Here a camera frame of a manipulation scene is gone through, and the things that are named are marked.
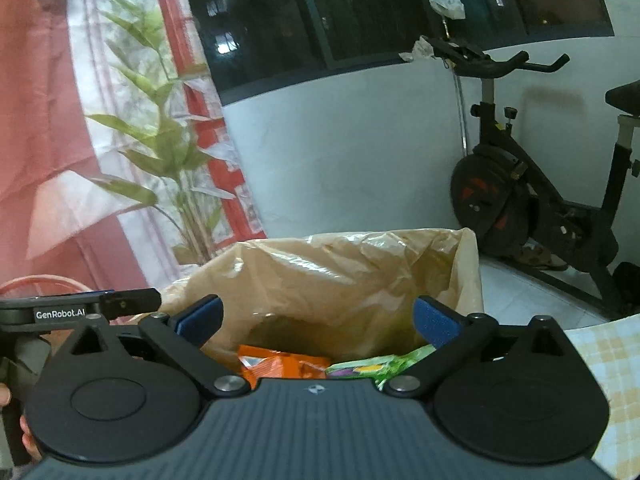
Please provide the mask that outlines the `person's left hand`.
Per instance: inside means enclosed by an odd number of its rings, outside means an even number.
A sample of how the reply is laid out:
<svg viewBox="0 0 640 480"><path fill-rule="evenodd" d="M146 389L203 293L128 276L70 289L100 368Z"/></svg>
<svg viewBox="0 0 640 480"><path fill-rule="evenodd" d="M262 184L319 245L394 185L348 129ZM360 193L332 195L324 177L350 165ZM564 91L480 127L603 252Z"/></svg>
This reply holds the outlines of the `person's left hand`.
<svg viewBox="0 0 640 480"><path fill-rule="evenodd" d="M5 408L11 403L11 401L11 390L2 382L0 384L0 406ZM20 427L22 430L22 443L25 450L35 462L40 462L40 460L42 460L42 455L37 448L34 436L32 435L32 430L30 430L28 426L25 415L20 417Z"/></svg>

